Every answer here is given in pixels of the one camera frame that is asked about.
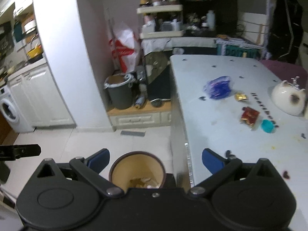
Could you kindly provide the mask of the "red candy wrapper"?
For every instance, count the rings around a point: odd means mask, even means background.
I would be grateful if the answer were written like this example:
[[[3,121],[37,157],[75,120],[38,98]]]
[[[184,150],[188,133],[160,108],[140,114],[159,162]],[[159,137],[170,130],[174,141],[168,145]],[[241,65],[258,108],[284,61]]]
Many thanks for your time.
[[[243,113],[240,118],[240,122],[246,124],[249,127],[254,127],[260,112],[251,108],[251,107],[243,107]]]

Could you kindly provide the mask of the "teal round lid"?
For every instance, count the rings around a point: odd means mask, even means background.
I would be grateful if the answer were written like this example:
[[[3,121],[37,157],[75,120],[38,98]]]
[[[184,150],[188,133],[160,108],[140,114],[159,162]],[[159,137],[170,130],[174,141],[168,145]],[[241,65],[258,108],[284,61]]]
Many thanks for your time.
[[[267,119],[263,119],[260,126],[261,126],[262,130],[266,133],[272,133],[275,129],[274,124]]]

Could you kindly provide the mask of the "gold foil wrapper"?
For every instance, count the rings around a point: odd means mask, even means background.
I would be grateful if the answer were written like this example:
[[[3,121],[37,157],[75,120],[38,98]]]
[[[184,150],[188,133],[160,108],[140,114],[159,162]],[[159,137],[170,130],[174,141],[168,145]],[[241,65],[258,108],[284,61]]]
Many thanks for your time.
[[[236,93],[234,95],[235,99],[237,101],[247,101],[249,98],[247,97],[247,95],[243,94],[243,93]]]

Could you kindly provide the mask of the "blue transparent plastic bag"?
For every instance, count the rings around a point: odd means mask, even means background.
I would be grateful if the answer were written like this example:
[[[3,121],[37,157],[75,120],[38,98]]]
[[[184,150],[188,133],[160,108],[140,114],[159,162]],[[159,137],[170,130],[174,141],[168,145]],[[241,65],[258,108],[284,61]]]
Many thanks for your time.
[[[204,87],[204,93],[210,99],[220,100],[228,97],[232,92],[233,82],[230,76],[221,76],[214,80],[208,81]]]

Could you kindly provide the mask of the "white washing machine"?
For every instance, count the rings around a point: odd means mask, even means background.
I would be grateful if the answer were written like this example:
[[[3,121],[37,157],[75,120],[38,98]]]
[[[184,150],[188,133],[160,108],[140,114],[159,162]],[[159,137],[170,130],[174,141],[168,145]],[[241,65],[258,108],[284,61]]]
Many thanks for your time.
[[[0,103],[1,113],[14,132],[27,133],[35,130],[35,128],[31,126],[19,109],[17,103],[12,97],[12,93],[10,92],[8,85],[1,87]]]

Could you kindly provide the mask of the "brown round waste basket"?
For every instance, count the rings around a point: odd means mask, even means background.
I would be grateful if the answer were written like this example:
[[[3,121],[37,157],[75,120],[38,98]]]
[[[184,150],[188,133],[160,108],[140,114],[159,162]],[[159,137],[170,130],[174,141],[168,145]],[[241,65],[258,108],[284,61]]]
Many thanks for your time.
[[[113,163],[109,172],[109,181],[124,191],[130,188],[162,188],[166,177],[161,160],[144,151],[122,155]]]

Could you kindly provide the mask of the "grey floor mat strip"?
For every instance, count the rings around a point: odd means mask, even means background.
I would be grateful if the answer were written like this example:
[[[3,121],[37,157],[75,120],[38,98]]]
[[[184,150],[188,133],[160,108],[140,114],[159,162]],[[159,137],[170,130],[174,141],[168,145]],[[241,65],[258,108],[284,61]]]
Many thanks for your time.
[[[144,137],[145,132],[122,130],[121,135],[123,135],[123,136],[133,136],[133,137]]]

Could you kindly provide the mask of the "white kitchen cabinet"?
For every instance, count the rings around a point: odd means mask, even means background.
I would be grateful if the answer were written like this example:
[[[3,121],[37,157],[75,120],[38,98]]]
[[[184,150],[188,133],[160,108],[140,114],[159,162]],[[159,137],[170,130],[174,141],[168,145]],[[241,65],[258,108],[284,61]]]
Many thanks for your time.
[[[31,126],[54,127],[75,124],[47,63],[22,68],[9,76],[7,84]]]

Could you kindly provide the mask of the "low wooden drawer bench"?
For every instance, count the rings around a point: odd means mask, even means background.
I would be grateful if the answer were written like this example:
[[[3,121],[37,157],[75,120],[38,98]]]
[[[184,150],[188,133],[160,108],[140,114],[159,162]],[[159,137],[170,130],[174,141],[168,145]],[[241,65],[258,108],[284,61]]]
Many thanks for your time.
[[[161,107],[154,107],[150,102],[146,102],[142,109],[133,106],[125,110],[113,108],[107,114],[115,129],[169,126],[171,102],[163,101]]]

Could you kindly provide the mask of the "blue spray can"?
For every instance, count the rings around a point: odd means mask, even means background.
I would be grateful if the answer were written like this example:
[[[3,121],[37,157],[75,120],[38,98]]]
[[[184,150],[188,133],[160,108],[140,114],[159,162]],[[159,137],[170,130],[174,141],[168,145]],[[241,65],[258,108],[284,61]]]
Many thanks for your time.
[[[134,107],[135,107],[136,109],[141,109],[141,108],[143,108],[145,101],[146,101],[146,97],[145,97],[143,94],[141,94],[141,95],[136,99],[136,101],[135,101],[135,103],[134,103]]]

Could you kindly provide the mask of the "small black bowl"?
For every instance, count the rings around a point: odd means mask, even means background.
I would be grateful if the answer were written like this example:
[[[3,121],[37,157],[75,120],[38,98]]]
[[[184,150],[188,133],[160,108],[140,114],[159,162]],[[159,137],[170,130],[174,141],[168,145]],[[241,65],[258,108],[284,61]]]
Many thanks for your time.
[[[163,101],[161,99],[155,99],[151,101],[151,105],[153,107],[159,108],[159,107],[162,107]]]

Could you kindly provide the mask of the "white cat shaped ceramic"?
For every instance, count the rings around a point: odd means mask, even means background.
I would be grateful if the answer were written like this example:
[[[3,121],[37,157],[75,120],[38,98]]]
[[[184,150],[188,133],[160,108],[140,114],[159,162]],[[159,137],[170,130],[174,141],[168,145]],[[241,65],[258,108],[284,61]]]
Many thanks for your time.
[[[287,80],[282,81],[271,93],[274,105],[292,116],[299,116],[305,107],[306,90],[300,88],[299,78],[299,76],[292,78],[292,83]]]

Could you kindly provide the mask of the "black totoro cloth cover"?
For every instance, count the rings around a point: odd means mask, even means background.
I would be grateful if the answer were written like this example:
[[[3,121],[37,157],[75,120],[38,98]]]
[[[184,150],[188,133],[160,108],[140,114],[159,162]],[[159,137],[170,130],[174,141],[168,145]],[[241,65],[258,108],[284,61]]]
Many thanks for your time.
[[[171,51],[151,52],[144,56],[146,85],[149,101],[171,99],[170,57]]]

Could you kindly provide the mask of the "white plastic bottle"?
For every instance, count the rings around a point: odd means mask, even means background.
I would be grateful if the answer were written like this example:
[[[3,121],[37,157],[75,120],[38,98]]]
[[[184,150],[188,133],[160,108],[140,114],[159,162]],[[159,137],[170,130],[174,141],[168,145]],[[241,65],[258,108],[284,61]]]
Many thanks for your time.
[[[215,13],[213,10],[209,10],[207,13],[207,23],[208,23],[208,28],[211,31],[215,30]]]

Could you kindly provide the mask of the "cream two tier shelf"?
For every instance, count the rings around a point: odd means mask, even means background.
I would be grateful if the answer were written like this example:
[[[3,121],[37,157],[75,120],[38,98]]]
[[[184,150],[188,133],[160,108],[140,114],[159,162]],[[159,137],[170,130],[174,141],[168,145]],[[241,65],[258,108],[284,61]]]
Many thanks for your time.
[[[137,15],[143,20],[140,38],[176,38],[184,36],[183,6],[160,5],[141,6],[137,8]]]

